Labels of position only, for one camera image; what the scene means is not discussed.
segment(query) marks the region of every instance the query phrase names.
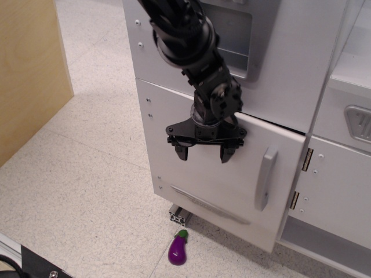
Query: gray handle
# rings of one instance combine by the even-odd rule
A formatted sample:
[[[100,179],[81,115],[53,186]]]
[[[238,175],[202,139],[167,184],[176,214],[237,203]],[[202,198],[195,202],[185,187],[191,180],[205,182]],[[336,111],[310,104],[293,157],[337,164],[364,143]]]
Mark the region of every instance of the gray handle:
[[[276,148],[269,147],[264,154],[263,160],[261,161],[254,201],[255,208],[258,211],[263,211],[268,203],[269,177],[277,160],[277,154],[278,151]]]

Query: rivet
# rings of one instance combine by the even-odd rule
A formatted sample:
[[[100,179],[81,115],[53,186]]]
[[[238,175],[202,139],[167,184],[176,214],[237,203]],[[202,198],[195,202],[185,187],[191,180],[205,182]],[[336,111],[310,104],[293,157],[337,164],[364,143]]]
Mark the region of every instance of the rivet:
[[[52,271],[50,274],[49,274],[49,278],[57,278],[58,277],[58,272],[56,271]]]

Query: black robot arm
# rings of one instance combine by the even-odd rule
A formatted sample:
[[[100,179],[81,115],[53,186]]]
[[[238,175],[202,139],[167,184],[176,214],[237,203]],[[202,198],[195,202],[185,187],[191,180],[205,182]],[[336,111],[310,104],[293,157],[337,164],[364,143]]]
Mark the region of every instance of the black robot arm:
[[[199,0],[139,2],[151,18],[160,55],[181,68],[195,87],[191,118],[166,128],[168,142],[182,160],[196,144],[220,145],[221,161],[227,162],[246,136],[234,116],[242,109],[242,91],[217,50],[219,37],[212,23]]]

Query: purple eggplant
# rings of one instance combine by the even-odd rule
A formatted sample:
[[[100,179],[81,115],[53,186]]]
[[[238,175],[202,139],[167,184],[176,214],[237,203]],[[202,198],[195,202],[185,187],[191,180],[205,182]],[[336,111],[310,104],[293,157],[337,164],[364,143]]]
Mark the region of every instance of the purple eggplant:
[[[173,265],[182,265],[186,262],[186,243],[188,238],[188,232],[186,230],[181,230],[176,234],[175,239],[173,240],[172,245],[169,249],[169,262]]]

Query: cable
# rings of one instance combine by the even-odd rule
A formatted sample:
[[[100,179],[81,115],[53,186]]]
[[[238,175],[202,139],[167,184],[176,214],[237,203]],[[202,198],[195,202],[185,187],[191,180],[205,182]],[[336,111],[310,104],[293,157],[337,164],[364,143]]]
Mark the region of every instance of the cable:
[[[4,256],[4,255],[0,255],[0,261],[7,263],[12,268],[14,268],[15,271],[18,273],[20,278],[27,278],[26,275],[24,274],[22,268],[11,258],[9,258],[7,256]]]

